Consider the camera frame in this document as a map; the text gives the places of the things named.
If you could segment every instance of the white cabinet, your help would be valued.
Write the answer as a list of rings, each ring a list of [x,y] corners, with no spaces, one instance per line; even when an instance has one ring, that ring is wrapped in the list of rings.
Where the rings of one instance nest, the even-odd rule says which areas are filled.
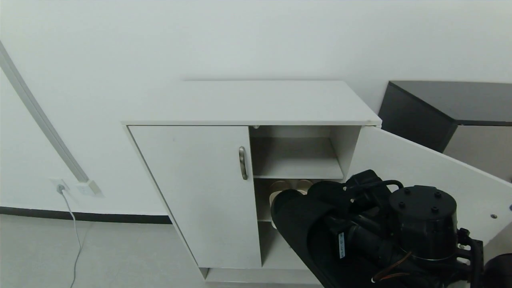
[[[276,179],[373,169],[453,195],[459,227],[484,243],[512,221],[512,184],[382,131],[341,81],[190,81],[169,98],[167,119],[123,124],[207,281],[317,283],[270,226]]]
[[[197,264],[261,267],[249,129],[133,126],[130,131]]]

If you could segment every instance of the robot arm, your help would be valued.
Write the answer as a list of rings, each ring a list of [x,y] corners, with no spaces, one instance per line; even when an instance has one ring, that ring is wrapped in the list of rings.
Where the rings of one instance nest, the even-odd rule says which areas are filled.
[[[391,193],[388,185],[399,189]],[[324,287],[442,288],[460,280],[472,288],[512,287],[512,255],[484,270],[482,242],[457,229],[456,209],[453,197],[435,187],[403,187],[367,170],[343,184],[316,183],[307,195],[285,190],[271,214]]]

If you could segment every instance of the cabinet top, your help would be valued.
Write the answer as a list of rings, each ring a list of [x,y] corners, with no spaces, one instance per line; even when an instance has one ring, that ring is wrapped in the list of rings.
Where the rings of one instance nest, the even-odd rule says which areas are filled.
[[[458,124],[512,125],[512,84],[449,81],[390,83]]]
[[[149,97],[125,125],[380,125],[339,80],[182,81]]]

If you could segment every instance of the black cable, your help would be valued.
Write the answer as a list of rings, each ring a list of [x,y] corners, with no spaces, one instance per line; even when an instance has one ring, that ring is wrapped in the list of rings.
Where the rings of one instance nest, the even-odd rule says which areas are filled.
[[[410,277],[410,278],[411,277],[420,277],[420,278],[423,278],[425,280],[425,282],[427,282],[429,288],[439,288],[439,287],[436,287],[436,284],[434,284],[434,282],[432,281],[432,276],[428,275],[428,274],[411,273],[411,275],[408,275],[405,277]]]
[[[380,181],[380,182],[358,185],[358,186],[355,186],[354,188],[351,188],[350,190],[354,189],[356,191],[359,191],[359,190],[370,189],[370,188],[375,188],[375,187],[380,187],[380,186],[388,186],[388,185],[397,185],[399,189],[403,188],[403,184],[398,180],[385,180],[385,181]]]
[[[436,288],[446,288],[447,286],[449,286],[451,284],[450,281],[457,275],[457,273],[458,271],[453,272],[444,282],[439,281]]]

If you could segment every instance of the wall outlet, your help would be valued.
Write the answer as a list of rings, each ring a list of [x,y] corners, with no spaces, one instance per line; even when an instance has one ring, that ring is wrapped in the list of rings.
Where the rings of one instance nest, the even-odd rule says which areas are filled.
[[[93,180],[89,180],[85,183],[78,183],[76,185],[76,188],[80,193],[88,196],[96,196],[101,193],[98,185],[96,185],[96,183]]]
[[[64,180],[62,180],[60,178],[49,178],[49,180],[52,183],[53,188],[55,188],[54,192],[57,192],[57,186],[59,186],[59,185],[64,186],[64,191],[69,192],[69,187],[68,187],[68,185],[66,185]]]

